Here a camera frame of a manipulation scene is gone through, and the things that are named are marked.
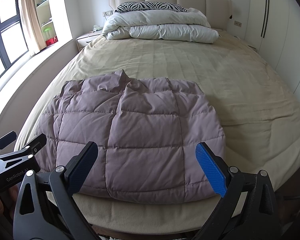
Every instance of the bed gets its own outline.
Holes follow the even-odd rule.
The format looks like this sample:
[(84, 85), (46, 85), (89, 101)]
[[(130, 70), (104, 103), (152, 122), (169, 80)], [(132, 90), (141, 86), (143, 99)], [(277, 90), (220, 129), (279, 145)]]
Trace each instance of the bed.
[[(115, 9), (124, 1), (109, 0)], [(251, 48), (226, 32), (230, 0), (156, 0), (204, 13), (220, 35), (213, 44), (167, 40), (107, 40), (99, 36), (56, 76), (40, 97), (15, 149), (34, 137), (40, 115), (67, 80), (124, 69), (134, 78), (195, 81), (217, 111), (226, 135), (226, 163), (243, 172), (268, 172), (274, 190), (300, 166), (300, 103), (277, 73)], [(138, 204), (76, 194), (89, 223), (136, 234), (171, 234), (199, 229), (219, 196), (183, 204)], [(240, 198), (234, 215), (243, 205)]]

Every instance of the beige curtain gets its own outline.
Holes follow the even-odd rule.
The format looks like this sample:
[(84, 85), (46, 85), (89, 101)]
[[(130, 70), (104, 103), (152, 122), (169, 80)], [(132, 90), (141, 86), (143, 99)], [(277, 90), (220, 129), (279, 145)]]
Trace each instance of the beige curtain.
[(19, 0), (21, 24), (30, 55), (47, 47), (39, 25), (34, 0)]

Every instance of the red box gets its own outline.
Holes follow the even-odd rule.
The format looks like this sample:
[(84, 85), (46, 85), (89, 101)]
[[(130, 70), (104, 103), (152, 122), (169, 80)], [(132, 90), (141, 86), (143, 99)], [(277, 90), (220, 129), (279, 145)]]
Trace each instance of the red box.
[(50, 45), (56, 43), (57, 41), (58, 41), (58, 38), (57, 38), (57, 36), (55, 36), (55, 37), (53, 37), (53, 38), (51, 38), (51, 39), (48, 39), (48, 40), (46, 41), (46, 44), (47, 44), (47, 46), (50, 46)]

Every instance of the wall socket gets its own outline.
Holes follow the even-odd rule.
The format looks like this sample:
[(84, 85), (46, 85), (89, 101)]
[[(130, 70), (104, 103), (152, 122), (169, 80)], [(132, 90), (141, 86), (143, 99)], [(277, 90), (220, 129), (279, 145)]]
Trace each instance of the wall socket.
[(112, 15), (112, 10), (111, 11), (102, 12), (102, 16), (103, 17), (110, 16), (110, 15)]
[(241, 22), (234, 21), (234, 25), (235, 25), (235, 26), (238, 26), (238, 27), (241, 27), (242, 23), (241, 23)]

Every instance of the black door handle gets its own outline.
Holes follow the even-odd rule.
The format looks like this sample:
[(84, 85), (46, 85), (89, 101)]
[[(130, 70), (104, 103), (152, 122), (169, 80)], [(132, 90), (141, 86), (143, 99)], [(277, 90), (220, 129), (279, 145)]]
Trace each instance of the black door handle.
[(263, 30), (264, 30), (264, 28), (265, 28), (266, 14), (267, 14), (267, 4), (268, 4), (268, 0), (266, 0), (265, 16), (264, 16), (264, 18), (263, 18), (263, 26), (262, 26), (262, 31), (261, 31), (261, 37), (262, 37), (262, 34), (263, 34)]
[(267, 30), (267, 26), (268, 26), (268, 18), (269, 18), (269, 4), (270, 4), (270, 0), (268, 0), (268, 12), (267, 12), (267, 20), (266, 20), (266, 27), (265, 27), (265, 31), (263, 33), (263, 37), (265, 37), (266, 35), (266, 30)]

